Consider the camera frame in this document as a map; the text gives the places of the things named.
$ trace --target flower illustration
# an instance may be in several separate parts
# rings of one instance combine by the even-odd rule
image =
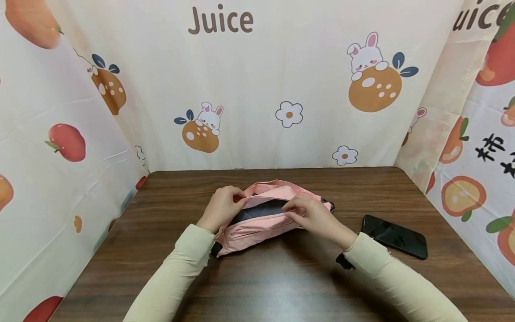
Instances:
[[[302,105],[284,101],[281,103],[281,108],[276,111],[276,118],[282,121],[286,128],[299,124],[302,122]]]
[[[333,159],[338,165],[352,164],[357,161],[357,151],[349,149],[348,146],[342,145],[338,151],[333,153]]]

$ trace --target leaf illustration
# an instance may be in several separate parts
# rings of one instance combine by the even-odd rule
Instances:
[[[400,74],[402,77],[411,77],[415,76],[418,73],[417,67],[406,67],[405,69],[401,70]]]
[[[401,52],[396,53],[393,56],[393,67],[395,67],[396,70],[402,67],[404,64],[404,54]]]
[[[497,218],[486,226],[486,231],[491,234],[500,232],[501,230],[506,229],[512,220],[511,216]]]
[[[472,216],[472,210],[469,210],[466,213],[464,213],[463,216],[461,216],[461,221],[467,222],[471,216]]]
[[[54,142],[45,141],[45,143],[46,143],[46,145],[48,145],[49,147],[54,149],[55,150],[54,152],[57,152],[61,149],[61,147],[59,145],[55,144]]]
[[[98,67],[106,68],[106,62],[104,62],[102,57],[100,57],[97,54],[92,54],[91,57],[93,57],[93,61],[95,62],[95,64],[97,64]]]
[[[465,135],[465,131],[467,130],[467,126],[469,126],[469,118],[465,117],[463,122],[461,122],[461,127],[459,128],[459,136],[463,137]]]
[[[118,74],[120,72],[120,69],[115,64],[109,65],[109,71],[113,74]]]
[[[186,116],[187,116],[188,120],[193,121],[193,111],[192,110],[187,110]]]
[[[188,121],[186,121],[186,119],[185,119],[185,118],[183,118],[183,117],[176,117],[176,118],[174,119],[174,122],[175,122],[175,124],[179,124],[179,125],[181,125],[181,124],[184,124],[184,123],[186,123],[186,122],[188,122]]]

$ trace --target right hand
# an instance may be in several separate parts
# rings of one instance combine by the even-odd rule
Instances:
[[[305,230],[328,239],[347,250],[357,234],[339,222],[318,200],[296,196],[283,206],[286,216]]]

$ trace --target sleeve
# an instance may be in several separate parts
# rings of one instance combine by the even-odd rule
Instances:
[[[420,274],[392,257],[386,247],[364,233],[344,251],[357,270],[410,322],[463,322],[467,319],[452,302]]]
[[[123,322],[170,322],[193,280],[207,266],[215,235],[189,225],[141,290]]]

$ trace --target wooden table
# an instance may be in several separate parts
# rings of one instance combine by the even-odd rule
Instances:
[[[365,214],[421,232],[428,242],[427,260],[392,253],[438,287],[469,321],[515,320],[513,299],[410,179],[397,168],[381,167],[153,173],[50,321],[122,321],[217,188],[244,189],[273,179],[294,182],[334,202],[335,216],[356,232]],[[355,272],[335,263],[339,252],[295,230],[212,258],[174,321],[404,321]]]

